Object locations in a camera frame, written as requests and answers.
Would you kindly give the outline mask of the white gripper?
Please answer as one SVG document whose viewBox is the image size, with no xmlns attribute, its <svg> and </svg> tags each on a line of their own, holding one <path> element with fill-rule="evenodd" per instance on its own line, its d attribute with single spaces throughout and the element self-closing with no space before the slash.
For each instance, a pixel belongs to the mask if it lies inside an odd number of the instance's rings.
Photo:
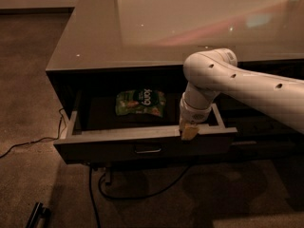
<svg viewBox="0 0 304 228">
<path fill-rule="evenodd" d="M 211 112 L 211 103 L 200 93 L 184 92 L 180 99 L 180 135 L 183 141 L 193 140 L 199 133 L 196 124 L 205 122 Z"/>
</svg>

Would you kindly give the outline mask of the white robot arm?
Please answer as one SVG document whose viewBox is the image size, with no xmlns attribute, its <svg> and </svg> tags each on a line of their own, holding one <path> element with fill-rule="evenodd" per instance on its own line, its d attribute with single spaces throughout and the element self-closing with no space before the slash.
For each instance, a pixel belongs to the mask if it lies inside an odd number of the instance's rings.
<svg viewBox="0 0 304 228">
<path fill-rule="evenodd" d="M 227 48 L 196 52 L 183 64 L 188 85 L 180 100 L 180 128 L 206 121 L 211 104 L 226 94 L 304 133 L 304 81 L 238 67 Z"/>
</svg>

